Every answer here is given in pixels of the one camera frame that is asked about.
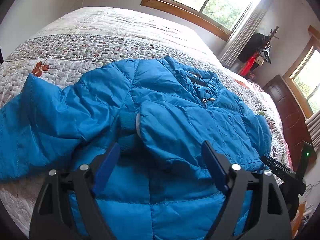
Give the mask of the dark wooden headboard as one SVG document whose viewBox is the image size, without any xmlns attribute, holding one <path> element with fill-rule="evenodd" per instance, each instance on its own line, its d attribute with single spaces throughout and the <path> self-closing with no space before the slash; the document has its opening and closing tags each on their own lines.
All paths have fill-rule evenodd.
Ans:
<svg viewBox="0 0 320 240">
<path fill-rule="evenodd" d="M 305 116 L 280 75 L 270 80 L 263 90 L 269 94 L 276 105 L 283 125 L 283 134 L 289 147 L 293 169 L 298 168 L 303 143 L 311 143 L 311 137 L 305 124 Z"/>
</svg>

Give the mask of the floral quilted bedspread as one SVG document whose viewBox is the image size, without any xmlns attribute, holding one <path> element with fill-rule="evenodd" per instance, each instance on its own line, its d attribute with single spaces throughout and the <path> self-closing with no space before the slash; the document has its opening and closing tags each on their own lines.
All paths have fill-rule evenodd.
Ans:
<svg viewBox="0 0 320 240">
<path fill-rule="evenodd" d="M 82 74 L 121 59 L 171 56 L 181 63 L 218 74 L 221 82 L 263 115 L 272 135 L 271 156 L 291 167 L 278 110 L 262 88 L 224 67 L 195 31 L 181 24 L 133 10 L 85 7 L 70 12 L 20 44 L 1 65 L 1 104 L 22 89 L 38 62 L 47 64 L 42 78 L 60 87 Z"/>
</svg>

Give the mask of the large wooden framed window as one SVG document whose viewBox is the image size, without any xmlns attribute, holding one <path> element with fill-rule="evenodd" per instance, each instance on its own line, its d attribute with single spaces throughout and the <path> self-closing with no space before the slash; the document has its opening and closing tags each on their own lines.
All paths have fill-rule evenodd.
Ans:
<svg viewBox="0 0 320 240">
<path fill-rule="evenodd" d="M 256 1 L 142 0 L 141 5 L 180 17 L 227 41 Z"/>
</svg>

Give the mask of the blue puffer jacket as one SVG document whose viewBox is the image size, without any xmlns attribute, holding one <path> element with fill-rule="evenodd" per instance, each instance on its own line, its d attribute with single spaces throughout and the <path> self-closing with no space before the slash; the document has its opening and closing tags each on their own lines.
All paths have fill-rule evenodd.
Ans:
<svg viewBox="0 0 320 240">
<path fill-rule="evenodd" d="M 122 153 L 97 204 L 118 239 L 203 239 L 224 201 L 201 155 L 259 172 L 271 134 L 214 72 L 171 57 L 123 60 L 59 88 L 29 75 L 1 109 L 1 181 Z"/>
</svg>

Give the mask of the dark clothes on rack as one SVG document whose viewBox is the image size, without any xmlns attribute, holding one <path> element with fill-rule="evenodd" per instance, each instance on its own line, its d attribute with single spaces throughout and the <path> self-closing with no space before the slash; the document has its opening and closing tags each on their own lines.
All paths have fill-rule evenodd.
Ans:
<svg viewBox="0 0 320 240">
<path fill-rule="evenodd" d="M 270 59 L 270 43 L 271 37 L 261 33 L 255 33 L 247 42 L 238 56 L 242 63 L 247 61 L 256 53 L 263 58 L 264 61 L 271 63 Z"/>
</svg>

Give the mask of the wooden coat rack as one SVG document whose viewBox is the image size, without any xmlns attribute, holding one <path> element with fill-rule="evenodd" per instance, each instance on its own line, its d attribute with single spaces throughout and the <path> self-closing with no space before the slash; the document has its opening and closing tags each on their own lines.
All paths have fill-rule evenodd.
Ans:
<svg viewBox="0 0 320 240">
<path fill-rule="evenodd" d="M 266 41 L 265 41 L 265 45 L 264 45 L 265 49 L 271 48 L 271 40 L 273 38 L 279 39 L 278 37 L 276 37 L 276 33 L 278 32 L 278 30 L 279 30 L 278 26 L 276 26 L 274 29 L 271 29 L 270 34 L 268 35 L 268 37 L 266 38 Z"/>
</svg>

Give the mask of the grey striped curtain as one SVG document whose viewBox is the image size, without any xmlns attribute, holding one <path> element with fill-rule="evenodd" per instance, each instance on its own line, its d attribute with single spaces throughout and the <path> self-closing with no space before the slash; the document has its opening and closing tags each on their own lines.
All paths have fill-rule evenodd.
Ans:
<svg viewBox="0 0 320 240">
<path fill-rule="evenodd" d="M 236 61 L 244 46 L 259 27 L 272 2 L 273 0 L 253 0 L 248 6 L 218 56 L 221 64 L 230 67 Z"/>
</svg>

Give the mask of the red hanging garment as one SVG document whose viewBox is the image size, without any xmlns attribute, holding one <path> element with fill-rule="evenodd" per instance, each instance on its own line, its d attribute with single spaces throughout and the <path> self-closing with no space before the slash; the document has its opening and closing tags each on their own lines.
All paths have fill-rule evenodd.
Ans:
<svg viewBox="0 0 320 240">
<path fill-rule="evenodd" d="M 242 70 L 240 71 L 240 75 L 241 76 L 246 76 L 250 69 L 252 68 L 255 59 L 258 57 L 259 53 L 256 51 L 245 63 L 244 67 L 242 68 Z"/>
</svg>

